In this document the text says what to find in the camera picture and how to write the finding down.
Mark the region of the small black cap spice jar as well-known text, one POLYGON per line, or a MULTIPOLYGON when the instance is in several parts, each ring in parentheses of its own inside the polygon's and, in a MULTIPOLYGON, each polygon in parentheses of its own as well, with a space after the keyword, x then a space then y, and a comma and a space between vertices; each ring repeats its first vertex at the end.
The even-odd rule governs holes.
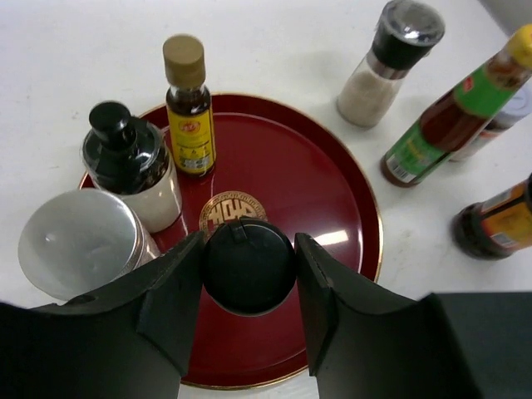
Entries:
POLYGON ((221 308, 255 317, 285 301, 297 268, 293 246, 280 229, 261 219, 242 217, 212 233, 200 273, 206 292, 221 308))

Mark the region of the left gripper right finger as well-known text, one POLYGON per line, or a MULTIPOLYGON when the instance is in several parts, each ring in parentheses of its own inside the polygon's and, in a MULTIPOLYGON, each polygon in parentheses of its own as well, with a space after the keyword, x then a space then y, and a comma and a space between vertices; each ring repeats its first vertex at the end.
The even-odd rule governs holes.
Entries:
POLYGON ((295 237, 310 374, 322 398, 528 398, 531 295, 395 294, 295 237))

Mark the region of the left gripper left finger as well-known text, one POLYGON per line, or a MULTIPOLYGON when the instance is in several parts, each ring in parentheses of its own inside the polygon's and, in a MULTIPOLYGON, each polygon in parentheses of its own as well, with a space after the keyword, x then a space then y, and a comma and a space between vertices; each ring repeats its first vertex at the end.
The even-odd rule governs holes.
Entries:
POLYGON ((67 303, 1 306, 4 398, 175 398, 187 374, 204 236, 67 303))

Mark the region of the small yellow label bottle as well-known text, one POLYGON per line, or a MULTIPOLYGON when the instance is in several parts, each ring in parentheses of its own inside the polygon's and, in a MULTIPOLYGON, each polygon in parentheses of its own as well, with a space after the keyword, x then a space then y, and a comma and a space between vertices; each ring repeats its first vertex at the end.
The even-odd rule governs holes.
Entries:
POLYGON ((204 46, 189 34, 165 40, 165 76, 169 83, 166 110, 171 150, 178 170, 190 176, 207 175, 215 166, 212 98, 205 85, 204 46))

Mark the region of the white jar silver lid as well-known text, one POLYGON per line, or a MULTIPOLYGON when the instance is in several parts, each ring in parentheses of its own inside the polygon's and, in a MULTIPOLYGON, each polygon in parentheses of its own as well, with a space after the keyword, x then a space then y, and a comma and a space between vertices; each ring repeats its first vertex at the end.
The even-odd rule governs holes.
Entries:
POLYGON ((82 189, 56 196, 32 214, 17 256, 35 287, 67 301, 149 263, 160 251, 123 200, 82 189))

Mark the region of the jar with red lid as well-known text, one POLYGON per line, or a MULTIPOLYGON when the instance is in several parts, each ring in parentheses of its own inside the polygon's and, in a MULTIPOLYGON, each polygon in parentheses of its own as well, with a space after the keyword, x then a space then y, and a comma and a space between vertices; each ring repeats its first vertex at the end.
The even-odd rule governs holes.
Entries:
POLYGON ((466 206, 452 220, 452 238, 476 259, 505 259, 531 246, 531 178, 466 206))

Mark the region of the white jar black pump lid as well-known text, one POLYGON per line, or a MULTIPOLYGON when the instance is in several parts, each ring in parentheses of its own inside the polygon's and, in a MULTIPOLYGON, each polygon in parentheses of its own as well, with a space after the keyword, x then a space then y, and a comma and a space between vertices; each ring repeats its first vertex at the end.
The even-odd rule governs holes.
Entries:
POLYGON ((89 123, 81 158, 94 186, 121 198, 149 232, 169 228, 182 196, 163 133, 117 101, 95 105, 89 123))

